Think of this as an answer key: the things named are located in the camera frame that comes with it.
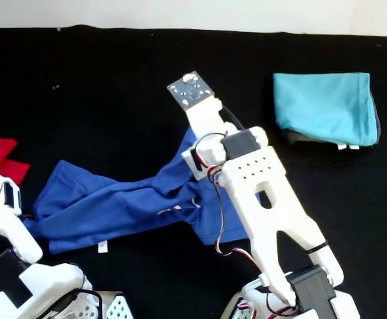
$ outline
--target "white robot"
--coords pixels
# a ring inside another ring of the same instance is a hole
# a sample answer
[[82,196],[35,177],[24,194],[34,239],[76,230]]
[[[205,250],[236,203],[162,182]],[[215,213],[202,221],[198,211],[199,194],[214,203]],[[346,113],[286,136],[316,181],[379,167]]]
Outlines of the white robot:
[[[303,210],[265,131],[244,130],[233,114],[238,128],[224,122],[219,115],[221,101],[196,72],[175,81],[168,90],[186,112],[198,139],[182,154],[185,161],[197,180],[208,177],[215,184],[218,195],[217,184],[224,187],[247,231],[253,257],[237,251],[261,271],[257,280],[244,286],[240,310],[249,308],[256,319],[360,318],[352,297],[334,290],[343,281],[343,271],[318,225]],[[270,208],[261,205],[257,196],[261,191],[267,194]],[[223,231],[223,208],[221,213]],[[313,265],[285,275],[278,263],[277,231],[298,242]],[[216,250],[221,253],[219,238]],[[260,286],[269,292],[258,291]]]
[[12,246],[0,253],[0,319],[103,318],[102,299],[81,269],[37,263],[43,252],[20,214],[19,188],[0,176],[0,235]]
[[[254,259],[241,249],[233,251],[246,254],[261,270],[257,280],[244,286],[244,301],[237,311],[249,311],[256,319],[360,318],[352,297],[334,289],[343,281],[341,267],[317,224],[301,207],[264,130],[238,130],[224,122],[219,115],[221,102],[195,72],[168,90],[186,111],[198,138],[182,154],[184,159],[197,180],[208,177],[217,195],[218,185],[228,192],[251,241]],[[261,206],[256,196],[260,191],[266,192],[272,208]],[[124,297],[117,297],[106,312],[76,265],[37,263],[43,252],[18,218],[20,214],[19,188],[0,176],[0,235],[12,246],[0,254],[0,319],[102,319],[105,313],[106,318],[119,318],[115,303],[126,304]],[[223,232],[223,209],[221,214]],[[277,231],[296,240],[313,266],[284,274],[277,259]],[[221,253],[219,238],[216,248]],[[268,287],[269,292],[259,287]],[[129,312],[123,318],[132,315]]]

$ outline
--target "black surface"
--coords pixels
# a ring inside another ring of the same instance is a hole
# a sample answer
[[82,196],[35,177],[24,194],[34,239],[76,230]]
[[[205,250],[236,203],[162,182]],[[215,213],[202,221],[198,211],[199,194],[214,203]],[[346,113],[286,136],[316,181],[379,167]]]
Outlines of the black surface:
[[[341,289],[363,318],[387,318],[387,38],[0,30],[0,137],[15,138],[12,158],[33,165],[22,185],[24,206],[61,159],[121,181],[156,174],[188,127],[166,86],[191,70],[245,127],[265,128],[344,269]],[[352,71],[371,73],[380,143],[357,152],[288,146],[275,125],[271,75]],[[284,270],[307,264],[286,236],[279,243]],[[219,318],[257,275],[243,257],[223,259],[204,247],[184,224],[118,238],[108,248],[102,255],[97,247],[46,254],[45,261],[76,262],[97,289],[123,290],[139,319]]]
[[315,309],[319,319],[337,319],[330,300],[335,297],[334,288],[321,266],[310,266],[287,276],[301,313]]
[[249,130],[240,131],[221,139],[228,160],[233,160],[260,149],[254,135]]
[[0,254],[0,292],[3,291],[16,308],[33,295],[19,278],[27,268],[12,250],[7,249]]

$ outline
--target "black object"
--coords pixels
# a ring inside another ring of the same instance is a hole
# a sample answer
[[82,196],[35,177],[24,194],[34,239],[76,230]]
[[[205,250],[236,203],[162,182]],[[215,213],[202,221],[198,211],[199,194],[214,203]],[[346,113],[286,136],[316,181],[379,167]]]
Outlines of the black object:
[[234,135],[223,138],[221,143],[226,150],[226,157],[228,160],[239,158],[260,149],[260,145],[249,130],[240,131]]
[[196,148],[191,150],[191,156],[193,158],[193,162],[195,163],[195,167],[198,171],[202,171],[201,163],[198,160],[198,157],[196,156]]
[[325,270],[319,265],[311,266],[287,276],[301,312],[315,309],[320,319],[337,319],[330,300],[335,297]]
[[16,308],[22,306],[33,295],[19,278],[27,268],[28,265],[11,249],[0,254],[0,292],[3,291]]
[[13,187],[8,181],[3,183],[5,189],[5,205],[8,205],[12,208],[15,207],[15,200],[13,199]]
[[188,77],[186,81],[181,78],[167,86],[167,89],[185,111],[214,95],[211,88],[195,71],[190,73],[190,78]]

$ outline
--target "blue cloth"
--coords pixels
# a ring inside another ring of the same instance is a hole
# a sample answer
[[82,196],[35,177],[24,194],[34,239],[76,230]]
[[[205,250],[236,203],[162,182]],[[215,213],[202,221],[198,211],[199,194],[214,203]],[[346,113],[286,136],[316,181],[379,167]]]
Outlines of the blue cloth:
[[371,146],[379,123],[368,73],[273,75],[280,128],[337,144]]
[[[184,221],[205,245],[220,230],[220,206],[214,186],[196,181],[181,153],[195,142],[189,129],[174,159],[155,177],[117,182],[60,161],[36,200],[35,220],[24,224],[34,237],[49,239],[50,251],[61,253],[122,235]],[[222,242],[247,238],[227,193]]]

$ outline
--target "cable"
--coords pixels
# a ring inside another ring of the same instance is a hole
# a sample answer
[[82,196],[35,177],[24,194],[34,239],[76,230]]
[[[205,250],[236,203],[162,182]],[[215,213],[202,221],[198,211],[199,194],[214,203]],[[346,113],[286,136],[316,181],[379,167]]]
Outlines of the cable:
[[[299,309],[297,307],[285,307],[285,308],[279,309],[278,311],[274,311],[269,305],[269,293],[266,294],[266,307],[272,313],[270,315],[270,317],[268,317],[268,319],[274,319],[278,316],[280,316],[280,317],[292,317],[294,314],[296,314],[299,311]],[[294,311],[290,314],[283,314],[284,312],[286,312],[290,309],[292,309]]]
[[222,135],[222,136],[226,136],[226,134],[223,134],[223,133],[220,133],[220,132],[212,132],[212,133],[208,133],[206,135],[204,135],[202,138],[200,138],[196,143],[195,143],[195,147],[193,148],[193,152],[196,156],[196,158],[198,159],[198,161],[202,164],[202,166],[204,166],[205,168],[208,168],[209,166],[206,164],[206,162],[203,160],[203,158],[198,154],[197,152],[197,147],[198,147],[198,144],[206,137],[208,136],[211,136],[211,135]]
[[244,130],[244,125],[242,125],[241,121],[238,120],[238,118],[235,116],[234,113],[232,113],[232,111],[227,108],[226,106],[223,105],[223,111],[226,112],[226,114],[231,118],[231,120],[233,121],[233,123],[235,124],[236,128],[240,131]]
[[229,252],[227,253],[223,253],[220,249],[220,240],[221,240],[221,237],[223,236],[223,233],[225,232],[225,228],[226,228],[226,216],[225,216],[225,209],[223,207],[223,202],[221,200],[221,193],[220,193],[220,190],[219,190],[219,186],[218,186],[218,182],[215,180],[215,177],[216,175],[221,171],[221,169],[217,170],[214,175],[213,175],[213,179],[212,179],[212,182],[214,184],[214,188],[215,188],[215,192],[217,193],[217,198],[219,199],[219,203],[220,203],[220,217],[221,217],[221,226],[220,226],[220,232],[219,232],[219,235],[217,236],[216,240],[215,240],[215,244],[214,244],[214,247],[215,247],[215,251],[217,251],[218,254],[222,255],[223,257],[226,257],[226,256],[229,256],[229,255],[232,255],[233,253],[240,253],[244,256],[246,256],[258,269],[260,269],[259,265],[256,263],[256,261],[254,260],[254,258],[247,252],[245,251],[244,249],[241,249],[241,248],[232,248]]
[[50,307],[48,307],[46,311],[44,311],[40,316],[38,316],[37,319],[42,319],[42,318],[44,318],[44,319],[52,319],[52,318],[54,318],[57,314],[54,314],[54,315],[49,316],[49,317],[46,317],[46,315],[47,315],[49,312],[53,311],[53,308],[55,308],[56,305],[59,304],[59,302],[62,302],[62,300],[63,300],[64,298],[66,298],[67,296],[70,296],[71,294],[77,294],[77,296],[78,296],[79,293],[83,293],[83,294],[91,294],[91,295],[97,297],[97,299],[99,299],[98,319],[103,319],[103,312],[102,312],[102,309],[103,309],[103,305],[102,305],[102,297],[101,297],[97,292],[95,292],[95,291],[93,291],[93,290],[80,289],[80,288],[74,289],[74,290],[72,290],[72,291],[67,292],[66,294],[64,294],[62,297],[60,297],[58,300],[56,300]]

